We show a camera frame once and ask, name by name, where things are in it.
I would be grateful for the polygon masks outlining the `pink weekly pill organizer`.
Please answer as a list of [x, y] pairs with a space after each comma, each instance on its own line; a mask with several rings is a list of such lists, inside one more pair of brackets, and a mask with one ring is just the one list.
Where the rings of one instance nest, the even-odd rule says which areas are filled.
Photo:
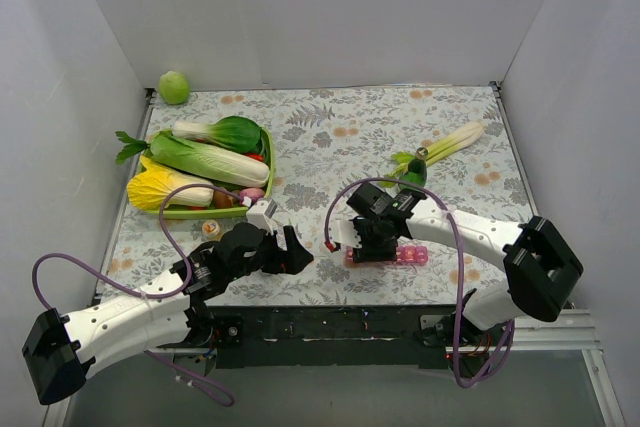
[[351, 247], [348, 247], [345, 254], [346, 265], [418, 265], [422, 266], [428, 262], [428, 250], [422, 245], [399, 245], [397, 247], [397, 260], [395, 262], [375, 262], [355, 264], [351, 260]]

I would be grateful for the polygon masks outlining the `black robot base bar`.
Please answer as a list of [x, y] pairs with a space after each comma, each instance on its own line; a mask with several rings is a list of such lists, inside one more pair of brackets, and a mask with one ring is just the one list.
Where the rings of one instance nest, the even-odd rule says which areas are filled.
[[442, 327], [451, 305], [212, 306], [171, 349], [211, 352], [219, 369], [279, 366], [453, 366]]

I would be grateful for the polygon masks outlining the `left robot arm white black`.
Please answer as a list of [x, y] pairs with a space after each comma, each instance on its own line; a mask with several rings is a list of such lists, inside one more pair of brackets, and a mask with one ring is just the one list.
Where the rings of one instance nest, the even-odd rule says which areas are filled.
[[96, 373], [145, 350], [182, 342], [200, 347], [220, 337], [209, 299], [256, 271], [296, 275], [313, 261], [292, 226], [283, 234], [280, 247], [276, 233], [239, 223], [131, 295], [68, 314], [46, 309], [22, 348], [39, 403], [64, 400]]

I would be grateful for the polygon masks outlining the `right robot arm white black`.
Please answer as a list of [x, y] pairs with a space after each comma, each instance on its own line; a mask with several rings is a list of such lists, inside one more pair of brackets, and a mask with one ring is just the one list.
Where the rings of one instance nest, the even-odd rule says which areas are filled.
[[423, 326], [429, 345], [475, 344], [494, 327], [524, 316], [554, 322], [584, 271], [543, 217], [526, 223], [489, 219], [448, 210], [411, 188], [390, 196], [370, 182], [360, 185], [347, 204], [355, 217], [333, 222], [328, 232], [336, 246], [351, 248], [356, 263], [396, 261], [398, 241], [406, 238], [461, 247], [505, 274], [497, 284], [465, 292], [461, 307]]

